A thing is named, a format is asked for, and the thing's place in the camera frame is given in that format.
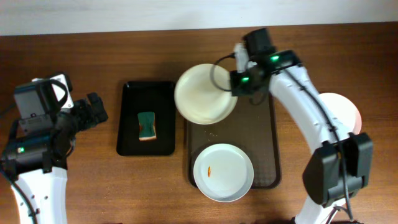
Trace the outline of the white plate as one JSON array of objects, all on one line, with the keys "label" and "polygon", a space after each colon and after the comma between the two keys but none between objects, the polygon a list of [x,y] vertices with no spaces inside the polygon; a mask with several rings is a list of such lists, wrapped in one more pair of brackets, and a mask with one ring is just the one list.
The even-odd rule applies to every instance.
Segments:
[{"label": "white plate", "polygon": [[214,86],[210,73],[222,88],[229,88],[229,71],[204,63],[185,71],[175,86],[174,100],[179,113],[195,124],[214,124],[225,119],[235,108],[238,98]]},{"label": "white plate", "polygon": [[354,134],[359,134],[362,119],[359,110],[352,101],[337,93],[321,93],[320,99],[327,108]]}]

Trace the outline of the green and yellow sponge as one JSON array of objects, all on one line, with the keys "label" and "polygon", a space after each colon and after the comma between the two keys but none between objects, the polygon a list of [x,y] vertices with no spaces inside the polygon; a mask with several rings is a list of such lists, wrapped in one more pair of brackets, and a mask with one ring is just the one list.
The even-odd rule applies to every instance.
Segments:
[{"label": "green and yellow sponge", "polygon": [[141,112],[137,114],[139,122],[139,140],[151,141],[157,138],[155,130],[155,113]]}]

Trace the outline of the white plate top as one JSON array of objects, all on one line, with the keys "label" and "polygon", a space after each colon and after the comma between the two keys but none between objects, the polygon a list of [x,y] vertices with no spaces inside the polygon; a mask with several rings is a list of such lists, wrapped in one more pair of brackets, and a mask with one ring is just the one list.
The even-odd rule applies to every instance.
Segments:
[{"label": "white plate top", "polygon": [[337,93],[321,93],[320,99],[327,108],[354,134],[359,134],[362,119],[359,110],[352,101]]}]

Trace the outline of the pale blue plate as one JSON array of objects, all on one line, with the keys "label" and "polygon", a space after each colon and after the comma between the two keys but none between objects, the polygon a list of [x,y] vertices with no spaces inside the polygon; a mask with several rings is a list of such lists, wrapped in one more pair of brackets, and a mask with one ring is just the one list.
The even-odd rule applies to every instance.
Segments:
[{"label": "pale blue plate", "polygon": [[193,179],[203,195],[228,203],[239,200],[251,189],[254,168],[240,148],[232,144],[213,144],[195,159]]}]

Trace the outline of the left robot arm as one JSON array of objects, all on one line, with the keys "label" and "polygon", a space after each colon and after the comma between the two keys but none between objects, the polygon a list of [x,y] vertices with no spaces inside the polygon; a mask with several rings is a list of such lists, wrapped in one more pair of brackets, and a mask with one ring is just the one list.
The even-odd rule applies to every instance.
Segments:
[{"label": "left robot arm", "polygon": [[89,93],[69,110],[39,116],[40,124],[23,137],[15,121],[1,154],[1,174],[14,192],[21,223],[66,223],[67,159],[76,134],[108,119],[102,99]]}]

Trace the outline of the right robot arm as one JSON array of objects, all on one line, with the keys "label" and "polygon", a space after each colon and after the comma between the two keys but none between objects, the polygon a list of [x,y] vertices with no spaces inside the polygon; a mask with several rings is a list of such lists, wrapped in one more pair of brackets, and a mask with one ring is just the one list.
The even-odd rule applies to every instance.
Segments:
[{"label": "right robot arm", "polygon": [[336,212],[353,220],[350,198],[368,186],[373,142],[350,131],[322,102],[307,69],[292,50],[249,55],[236,50],[234,89],[265,87],[289,112],[311,153],[302,174],[308,194],[292,223],[330,223]]}]

